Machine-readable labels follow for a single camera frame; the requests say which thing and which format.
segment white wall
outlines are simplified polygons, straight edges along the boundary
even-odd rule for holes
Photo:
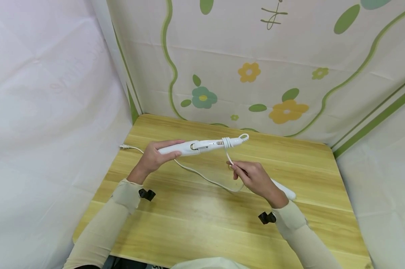
[[[130,128],[89,1],[0,0],[0,269],[61,268]]]
[[[338,158],[378,269],[405,269],[405,105]]]

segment power cord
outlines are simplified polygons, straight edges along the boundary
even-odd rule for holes
[[[244,141],[246,141],[246,140],[248,139],[248,137],[249,137],[249,135],[248,135],[247,133],[243,133],[243,134],[242,134],[241,136],[239,136],[239,137],[241,138],[241,137],[244,136],[244,135],[247,136],[247,137],[245,137],[245,138],[243,139]],[[234,165],[234,163],[232,162],[231,158],[229,157],[229,154],[228,154],[228,151],[227,151],[227,148],[233,147],[233,145],[231,144],[231,139],[230,139],[229,137],[223,137],[223,138],[222,138],[222,142],[223,142],[223,148],[225,149],[225,153],[226,153],[226,155],[227,155],[228,161],[230,161],[230,163],[231,163],[232,165]],[[137,148],[137,147],[132,147],[132,146],[123,144],[123,145],[120,146],[120,148],[122,148],[122,149],[130,149],[130,148],[133,148],[133,149],[136,149],[136,150],[138,150],[139,152],[141,152],[141,153],[144,154],[144,152],[143,152],[141,149]],[[217,182],[215,182],[215,181],[212,181],[212,180],[206,178],[205,176],[203,176],[202,173],[198,172],[197,170],[194,170],[194,169],[192,169],[192,168],[190,168],[190,167],[187,167],[187,166],[185,166],[185,165],[182,165],[182,164],[181,164],[180,162],[178,162],[177,160],[174,160],[174,161],[175,161],[181,168],[186,169],[186,170],[191,171],[191,172],[194,172],[194,173],[200,175],[203,179],[207,180],[208,182],[210,182],[210,183],[212,183],[212,184],[215,184],[215,185],[217,185],[217,186],[219,186],[219,187],[222,187],[222,188],[224,188],[225,190],[227,190],[227,191],[229,191],[229,192],[239,192],[239,191],[241,191],[241,189],[243,189],[243,187],[244,187],[244,184],[243,184],[239,189],[236,189],[236,190],[230,189],[230,188],[228,188],[228,187],[226,187],[226,186],[223,186],[223,185],[220,184],[220,183],[217,183]]]

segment black clip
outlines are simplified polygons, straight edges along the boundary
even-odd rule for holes
[[[270,212],[270,214],[267,214],[265,212],[262,212],[261,215],[257,216],[259,220],[262,222],[262,224],[267,224],[267,223],[275,223],[276,222],[276,216],[274,216],[273,212]]]
[[[148,190],[146,191],[145,189],[141,189],[138,191],[138,194],[140,195],[141,198],[147,199],[149,201],[151,201],[154,196],[156,195],[156,193],[152,190]]]

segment floral backdrop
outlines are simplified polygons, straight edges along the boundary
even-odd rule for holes
[[[342,153],[405,83],[405,0],[108,4],[135,115],[310,139]]]

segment hand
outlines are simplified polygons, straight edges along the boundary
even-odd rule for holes
[[[285,193],[271,181],[260,163],[233,162],[231,168],[234,170],[234,180],[240,177],[249,190],[267,200],[273,208],[282,208],[288,204],[289,200]]]
[[[143,184],[144,180],[151,172],[158,170],[158,168],[161,167],[161,165],[179,157],[182,154],[180,151],[175,151],[162,155],[158,152],[158,149],[175,144],[180,144],[183,142],[185,141],[167,140],[159,142],[154,141],[150,142],[146,147],[146,149],[144,150],[144,154],[141,157],[140,161],[129,174],[127,178],[128,181]]]

